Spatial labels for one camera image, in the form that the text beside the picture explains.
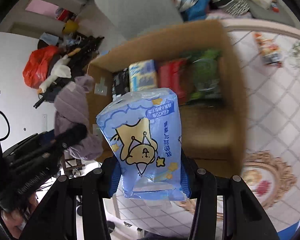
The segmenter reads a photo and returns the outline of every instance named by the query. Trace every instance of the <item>brown cardboard box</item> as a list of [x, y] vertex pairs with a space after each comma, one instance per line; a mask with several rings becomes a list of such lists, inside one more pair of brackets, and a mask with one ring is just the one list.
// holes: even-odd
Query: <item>brown cardboard box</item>
[[[112, 101], [112, 72], [127, 68], [142, 60], [158, 61], [178, 58], [181, 52], [215, 48], [222, 51], [218, 67], [224, 107], [180, 106], [182, 148], [196, 160], [199, 167], [216, 176], [231, 177], [240, 174], [245, 151], [247, 99], [238, 59], [227, 33], [215, 20], [196, 21], [175, 25], [133, 39], [107, 55], [90, 62], [88, 74], [97, 83], [105, 79], [107, 95], [89, 93], [90, 124], [96, 115]], [[103, 161], [112, 156], [106, 140]]]

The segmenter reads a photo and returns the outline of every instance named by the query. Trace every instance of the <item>yellow star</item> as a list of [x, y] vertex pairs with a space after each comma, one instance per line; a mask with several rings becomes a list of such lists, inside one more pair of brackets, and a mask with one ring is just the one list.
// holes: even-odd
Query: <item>yellow star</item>
[[162, 99], [161, 99], [161, 98], [157, 98], [157, 99], [153, 99], [153, 100], [152, 100], [152, 103], [153, 103], [154, 105], [160, 105], [161, 102], [162, 102]]
[[119, 146], [117, 144], [113, 144], [113, 145], [111, 145], [111, 148], [112, 148], [113, 152], [116, 152], [119, 149]]
[[175, 171], [178, 169], [178, 163], [170, 163], [168, 170], [169, 171]]
[[157, 167], [164, 167], [165, 166], [164, 161], [165, 161], [165, 158], [160, 158], [158, 156], [158, 158], [157, 158]]

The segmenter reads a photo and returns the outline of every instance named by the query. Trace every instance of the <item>purple towel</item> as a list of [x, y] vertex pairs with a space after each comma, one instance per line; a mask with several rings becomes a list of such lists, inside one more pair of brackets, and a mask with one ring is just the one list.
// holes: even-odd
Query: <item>purple towel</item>
[[[57, 110], [54, 122], [55, 135], [63, 133], [76, 123], [83, 123], [89, 129], [86, 93], [93, 89], [94, 80], [88, 75], [76, 77], [74, 80], [75, 82], [69, 82], [54, 100]], [[99, 157], [102, 151], [102, 139], [90, 132], [79, 144], [65, 150], [72, 157], [85, 161]]]

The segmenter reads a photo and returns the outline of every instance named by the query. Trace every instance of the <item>diamond pattern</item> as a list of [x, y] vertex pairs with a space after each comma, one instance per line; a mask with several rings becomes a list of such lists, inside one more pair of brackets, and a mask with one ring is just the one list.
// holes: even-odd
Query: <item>diamond pattern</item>
[[[300, 71], [289, 58], [295, 38], [264, 33], [281, 47], [284, 66], [264, 66], [252, 33], [231, 32], [249, 95], [247, 153], [269, 150], [291, 166], [297, 184], [282, 199], [266, 210], [277, 231], [300, 219]], [[172, 206], [162, 210], [150, 209], [142, 200], [130, 200], [117, 191], [121, 219], [163, 236], [188, 236], [193, 215]], [[217, 222], [216, 239], [221, 239], [222, 222]]]

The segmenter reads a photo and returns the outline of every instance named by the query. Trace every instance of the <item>screw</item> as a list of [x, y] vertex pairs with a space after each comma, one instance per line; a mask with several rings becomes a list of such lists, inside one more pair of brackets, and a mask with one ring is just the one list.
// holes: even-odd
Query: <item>screw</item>
[[58, 178], [58, 180], [59, 180], [60, 182], [64, 182], [64, 181], [66, 181], [66, 179], [67, 179], [67, 176], [66, 176], [66, 175], [61, 175], [61, 176], [59, 176], [59, 178]]
[[102, 172], [101, 168], [96, 168], [96, 169], [93, 170], [93, 173], [96, 174], [96, 175], [101, 174], [101, 172]]
[[239, 182], [239, 181], [241, 180], [241, 177], [238, 176], [238, 175], [234, 175], [234, 176], [232, 177], [232, 179], [233, 179], [234, 181], [236, 181], [236, 182]]
[[50, 156], [50, 153], [44, 153], [42, 154], [42, 157], [45, 158], [45, 159], [48, 159]]
[[201, 175], [204, 175], [204, 174], [206, 174], [206, 170], [205, 169], [203, 169], [203, 168], [199, 168], [199, 169], [197, 169], [197, 173], [199, 173], [199, 174], [201, 174]]

